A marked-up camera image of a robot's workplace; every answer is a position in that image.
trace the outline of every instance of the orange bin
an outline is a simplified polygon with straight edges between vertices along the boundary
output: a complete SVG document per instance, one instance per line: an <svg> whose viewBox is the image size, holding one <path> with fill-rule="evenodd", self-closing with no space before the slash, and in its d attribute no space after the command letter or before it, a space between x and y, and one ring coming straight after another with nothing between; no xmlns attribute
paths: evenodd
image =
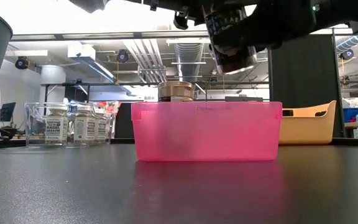
<svg viewBox="0 0 358 224"><path fill-rule="evenodd" d="M283 109L292 113L281 122L279 144L329 144L333 140L336 101L309 108Z"/></svg>

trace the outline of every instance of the computer monitor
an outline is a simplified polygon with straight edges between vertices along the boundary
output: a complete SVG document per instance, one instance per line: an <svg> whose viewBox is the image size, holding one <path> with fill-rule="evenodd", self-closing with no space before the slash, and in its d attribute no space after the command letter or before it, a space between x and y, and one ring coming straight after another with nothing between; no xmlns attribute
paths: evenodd
<svg viewBox="0 0 358 224"><path fill-rule="evenodd" d="M0 122L11 122L13 111L15 110L16 102L5 103L0 109Z"/></svg>

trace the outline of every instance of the pink plastic bin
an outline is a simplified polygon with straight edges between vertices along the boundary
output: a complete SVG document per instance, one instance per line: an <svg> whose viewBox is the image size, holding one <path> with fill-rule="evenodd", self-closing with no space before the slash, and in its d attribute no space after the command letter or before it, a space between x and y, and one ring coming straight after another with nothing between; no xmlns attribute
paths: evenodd
<svg viewBox="0 0 358 224"><path fill-rule="evenodd" d="M277 156L280 102L133 103L141 161L266 161Z"/></svg>

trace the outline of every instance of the black table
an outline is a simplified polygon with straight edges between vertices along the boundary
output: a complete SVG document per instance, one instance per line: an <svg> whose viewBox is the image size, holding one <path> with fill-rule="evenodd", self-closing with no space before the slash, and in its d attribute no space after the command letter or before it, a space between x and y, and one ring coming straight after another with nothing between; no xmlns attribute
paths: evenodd
<svg viewBox="0 0 358 224"><path fill-rule="evenodd" d="M0 149L0 223L358 224L358 147L159 163L134 145Z"/></svg>

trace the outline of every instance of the bottle label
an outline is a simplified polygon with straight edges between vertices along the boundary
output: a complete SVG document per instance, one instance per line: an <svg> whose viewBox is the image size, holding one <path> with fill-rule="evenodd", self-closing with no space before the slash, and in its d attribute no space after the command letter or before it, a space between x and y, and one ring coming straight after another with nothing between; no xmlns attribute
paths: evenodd
<svg viewBox="0 0 358 224"><path fill-rule="evenodd" d="M92 141L95 137L95 120L94 118L75 118L74 121L74 140L75 141Z"/></svg>
<svg viewBox="0 0 358 224"><path fill-rule="evenodd" d="M67 139L67 118L47 118L45 140L63 141Z"/></svg>
<svg viewBox="0 0 358 224"><path fill-rule="evenodd" d="M106 134L106 120L105 119L97 119L96 120L96 134L95 139L96 140L106 140L107 134Z"/></svg>

